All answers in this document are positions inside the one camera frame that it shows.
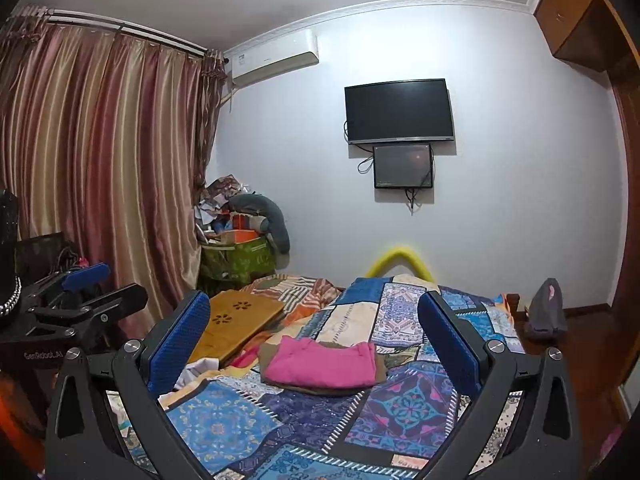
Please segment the grey backpack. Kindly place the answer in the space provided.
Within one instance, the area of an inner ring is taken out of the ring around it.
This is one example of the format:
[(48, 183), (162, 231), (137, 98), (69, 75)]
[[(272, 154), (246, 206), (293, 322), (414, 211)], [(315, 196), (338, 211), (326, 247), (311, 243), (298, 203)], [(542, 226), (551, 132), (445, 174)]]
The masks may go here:
[(557, 340), (567, 332), (563, 296), (559, 282), (547, 278), (527, 310), (524, 334), (531, 340)]

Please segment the orange wooden lap desk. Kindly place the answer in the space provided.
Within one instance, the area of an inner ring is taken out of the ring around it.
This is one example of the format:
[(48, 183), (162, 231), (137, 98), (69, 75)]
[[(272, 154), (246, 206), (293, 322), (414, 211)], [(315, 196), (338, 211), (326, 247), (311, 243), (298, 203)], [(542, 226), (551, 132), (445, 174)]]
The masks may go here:
[(226, 290), (209, 300), (210, 317), (189, 363), (200, 359), (227, 362), (250, 338), (283, 313), (277, 299)]

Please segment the black wall television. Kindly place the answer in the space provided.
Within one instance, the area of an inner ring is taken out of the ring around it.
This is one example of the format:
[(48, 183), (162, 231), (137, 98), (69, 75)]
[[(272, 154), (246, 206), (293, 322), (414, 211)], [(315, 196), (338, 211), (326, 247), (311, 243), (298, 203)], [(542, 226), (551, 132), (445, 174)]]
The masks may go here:
[(358, 84), (344, 89), (349, 144), (454, 140), (444, 78)]

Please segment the blue patchwork bedspread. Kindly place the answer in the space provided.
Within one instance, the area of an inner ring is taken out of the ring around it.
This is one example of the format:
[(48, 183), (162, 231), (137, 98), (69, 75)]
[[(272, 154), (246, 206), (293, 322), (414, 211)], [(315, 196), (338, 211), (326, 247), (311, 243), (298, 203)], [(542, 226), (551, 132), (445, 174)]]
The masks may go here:
[(306, 479), (412, 477), (469, 398), (418, 320), (430, 282), (360, 278), (279, 330), (251, 366), (190, 363), (160, 406), (215, 479), (258, 479), (303, 453)]

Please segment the grey neck pillow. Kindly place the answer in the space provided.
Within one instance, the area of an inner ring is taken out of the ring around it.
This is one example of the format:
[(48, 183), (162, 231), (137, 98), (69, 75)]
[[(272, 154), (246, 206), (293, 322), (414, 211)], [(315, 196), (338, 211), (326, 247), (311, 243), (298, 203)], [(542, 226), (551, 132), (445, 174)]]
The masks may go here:
[(243, 193), (231, 197), (229, 206), (232, 211), (239, 214), (251, 214), (264, 218), (265, 221), (262, 222), (259, 232), (271, 236), (273, 246), (279, 254), (290, 253), (291, 242), (284, 215), (273, 200), (260, 194)]

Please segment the striped red gold curtain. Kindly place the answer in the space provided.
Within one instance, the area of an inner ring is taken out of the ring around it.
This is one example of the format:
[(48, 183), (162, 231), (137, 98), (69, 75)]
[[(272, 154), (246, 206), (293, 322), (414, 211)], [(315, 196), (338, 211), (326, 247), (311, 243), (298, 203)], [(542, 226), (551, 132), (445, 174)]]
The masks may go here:
[(108, 284), (148, 293), (141, 337), (196, 284), (194, 208), (215, 139), (224, 57), (52, 21), (43, 6), (1, 27), (1, 184), (22, 237), (61, 232)]

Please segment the wooden upper cabinet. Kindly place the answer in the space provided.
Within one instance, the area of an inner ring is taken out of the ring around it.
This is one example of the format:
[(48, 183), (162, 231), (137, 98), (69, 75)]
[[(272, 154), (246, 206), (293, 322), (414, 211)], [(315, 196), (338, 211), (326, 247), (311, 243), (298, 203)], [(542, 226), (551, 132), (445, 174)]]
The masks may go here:
[(636, 54), (608, 0), (540, 0), (535, 18), (551, 54), (563, 62), (601, 73)]

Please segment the green storage basket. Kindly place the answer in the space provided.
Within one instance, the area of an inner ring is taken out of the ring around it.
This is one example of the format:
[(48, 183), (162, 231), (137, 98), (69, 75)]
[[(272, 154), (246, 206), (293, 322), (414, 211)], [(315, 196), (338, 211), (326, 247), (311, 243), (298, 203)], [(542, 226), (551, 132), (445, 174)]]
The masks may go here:
[(257, 237), (243, 243), (201, 246), (198, 279), (205, 285), (246, 286), (276, 270), (276, 256), (268, 240)]

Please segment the small black wall monitor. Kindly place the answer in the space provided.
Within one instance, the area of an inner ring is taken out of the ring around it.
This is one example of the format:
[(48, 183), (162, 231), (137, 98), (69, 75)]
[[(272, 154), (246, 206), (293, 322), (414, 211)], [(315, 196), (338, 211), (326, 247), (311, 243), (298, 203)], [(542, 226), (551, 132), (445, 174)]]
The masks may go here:
[(433, 187), (430, 144), (378, 144), (373, 148), (375, 188), (420, 190)]

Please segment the white air conditioner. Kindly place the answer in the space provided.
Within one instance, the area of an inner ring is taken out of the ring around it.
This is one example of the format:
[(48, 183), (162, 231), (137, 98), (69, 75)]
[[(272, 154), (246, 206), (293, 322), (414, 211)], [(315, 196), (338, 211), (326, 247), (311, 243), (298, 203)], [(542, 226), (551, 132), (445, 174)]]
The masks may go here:
[(233, 88), (245, 88), (320, 62), (317, 36), (312, 29), (239, 46), (228, 57)]

